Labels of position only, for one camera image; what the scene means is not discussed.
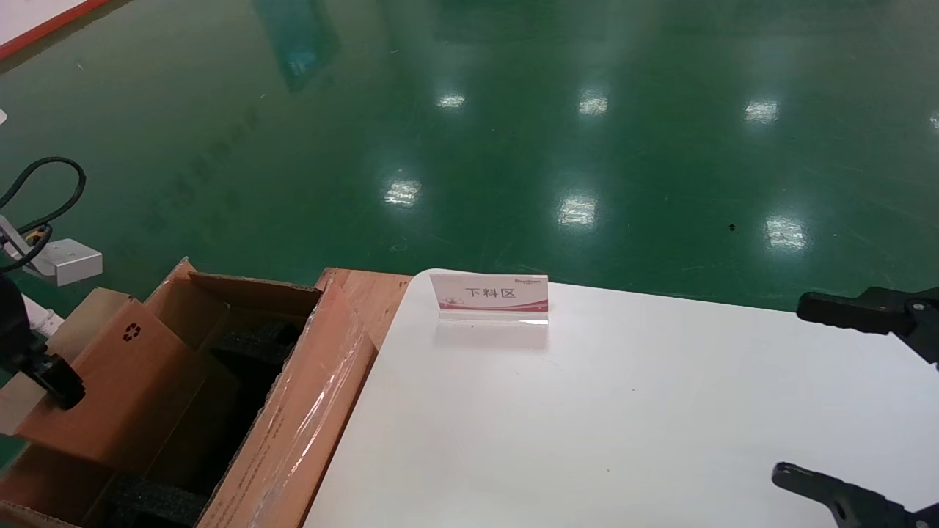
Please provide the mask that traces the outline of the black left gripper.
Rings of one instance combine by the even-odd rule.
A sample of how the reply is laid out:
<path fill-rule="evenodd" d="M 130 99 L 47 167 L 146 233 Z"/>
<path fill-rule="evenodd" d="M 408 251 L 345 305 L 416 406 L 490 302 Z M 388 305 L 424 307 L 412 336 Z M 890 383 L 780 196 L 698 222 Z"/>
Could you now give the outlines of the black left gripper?
<path fill-rule="evenodd" d="M 61 356 L 36 356 L 36 341 L 19 287 L 1 275 L 2 368 L 9 373 L 29 373 L 58 407 L 71 410 L 84 399 L 83 380 Z"/>

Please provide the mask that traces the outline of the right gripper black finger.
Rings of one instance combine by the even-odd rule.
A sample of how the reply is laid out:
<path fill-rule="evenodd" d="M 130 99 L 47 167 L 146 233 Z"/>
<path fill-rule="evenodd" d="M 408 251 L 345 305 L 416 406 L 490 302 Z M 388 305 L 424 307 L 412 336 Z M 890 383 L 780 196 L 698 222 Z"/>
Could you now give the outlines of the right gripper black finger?
<path fill-rule="evenodd" d="M 801 320 L 867 334 L 895 334 L 927 364 L 938 364 L 938 288 L 918 292 L 866 288 L 858 297 L 805 292 Z"/>
<path fill-rule="evenodd" d="M 871 489 L 792 463 L 779 462 L 772 468 L 772 484 L 824 505 L 838 527 L 938 526 L 936 503 L 918 511 L 909 511 Z"/>

